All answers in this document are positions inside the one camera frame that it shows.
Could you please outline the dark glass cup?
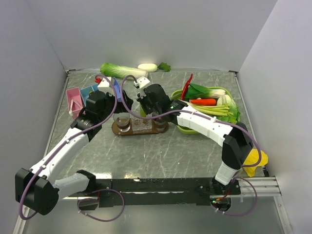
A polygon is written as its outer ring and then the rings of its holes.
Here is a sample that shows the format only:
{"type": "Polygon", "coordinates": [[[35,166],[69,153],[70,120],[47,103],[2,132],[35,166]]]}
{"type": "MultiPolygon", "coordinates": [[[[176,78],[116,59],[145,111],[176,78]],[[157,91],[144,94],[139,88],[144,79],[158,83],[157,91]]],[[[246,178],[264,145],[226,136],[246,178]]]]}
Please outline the dark glass cup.
{"type": "Polygon", "coordinates": [[[159,133],[163,133],[167,130],[168,123],[161,117],[154,119],[155,130],[159,133]]]}

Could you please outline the frosted clear glass cup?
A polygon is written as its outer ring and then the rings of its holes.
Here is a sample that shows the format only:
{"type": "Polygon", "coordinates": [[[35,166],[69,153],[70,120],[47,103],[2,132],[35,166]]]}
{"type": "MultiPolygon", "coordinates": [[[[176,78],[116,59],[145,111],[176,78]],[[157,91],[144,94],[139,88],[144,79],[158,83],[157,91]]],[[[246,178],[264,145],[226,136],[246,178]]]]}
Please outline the frosted clear glass cup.
{"type": "Polygon", "coordinates": [[[113,114],[113,119],[121,132],[127,132],[130,130],[130,114],[128,112],[113,114]]]}

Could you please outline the clear textured plastic holder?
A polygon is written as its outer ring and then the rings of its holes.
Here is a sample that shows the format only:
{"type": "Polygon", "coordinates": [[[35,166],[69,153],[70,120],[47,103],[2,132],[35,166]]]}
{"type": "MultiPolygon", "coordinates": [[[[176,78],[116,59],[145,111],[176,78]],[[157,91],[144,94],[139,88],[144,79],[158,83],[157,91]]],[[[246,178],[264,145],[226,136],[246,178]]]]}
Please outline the clear textured plastic holder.
{"type": "Polygon", "coordinates": [[[134,134],[151,132],[153,129],[151,119],[132,118],[131,126],[134,134]]]}

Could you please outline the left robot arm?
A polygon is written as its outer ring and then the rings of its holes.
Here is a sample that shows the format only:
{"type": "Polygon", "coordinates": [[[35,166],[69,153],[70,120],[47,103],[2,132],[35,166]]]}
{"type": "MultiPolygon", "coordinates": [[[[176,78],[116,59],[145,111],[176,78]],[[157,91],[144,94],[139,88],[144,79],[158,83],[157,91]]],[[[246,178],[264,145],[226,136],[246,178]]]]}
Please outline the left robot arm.
{"type": "Polygon", "coordinates": [[[133,100],[125,91],[120,93],[124,103],[113,94],[99,90],[92,92],[87,105],[71,123],[63,139],[29,170],[21,168],[15,175],[15,199],[20,206],[27,206],[35,213],[50,213],[64,197],[82,192],[85,196],[95,193],[96,176],[78,170],[72,176],[57,179],[66,164],[86,146],[102,129],[104,122],[113,114],[131,108],[133,100]]]}

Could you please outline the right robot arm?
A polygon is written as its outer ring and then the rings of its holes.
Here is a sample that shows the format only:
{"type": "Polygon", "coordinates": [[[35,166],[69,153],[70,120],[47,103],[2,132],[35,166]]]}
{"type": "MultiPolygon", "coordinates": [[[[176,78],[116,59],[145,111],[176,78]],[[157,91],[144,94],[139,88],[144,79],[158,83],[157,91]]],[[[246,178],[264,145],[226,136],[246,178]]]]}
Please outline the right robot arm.
{"type": "Polygon", "coordinates": [[[170,100],[159,84],[135,81],[134,86],[145,114],[160,115],[166,122],[195,130],[222,147],[221,165],[214,176],[213,189],[218,194],[226,193],[254,146],[246,126],[241,122],[233,126],[222,123],[181,100],[170,100]]]}

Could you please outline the yellow cabbage by arm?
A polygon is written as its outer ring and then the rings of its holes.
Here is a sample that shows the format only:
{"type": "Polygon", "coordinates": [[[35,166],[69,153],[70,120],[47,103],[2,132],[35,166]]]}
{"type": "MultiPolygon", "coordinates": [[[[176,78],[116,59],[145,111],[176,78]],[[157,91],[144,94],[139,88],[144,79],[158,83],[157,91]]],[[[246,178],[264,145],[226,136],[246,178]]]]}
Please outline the yellow cabbage by arm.
{"type": "MultiPolygon", "coordinates": [[[[249,153],[249,155],[247,156],[246,160],[244,161],[244,166],[245,165],[253,165],[256,164],[259,160],[259,154],[258,154],[258,150],[257,149],[252,149],[249,153]]],[[[269,161],[269,157],[263,152],[261,151],[261,161],[253,167],[243,167],[244,171],[246,172],[246,174],[248,175],[248,177],[254,177],[255,176],[255,171],[257,169],[257,167],[263,167],[265,166],[269,161]]]]}

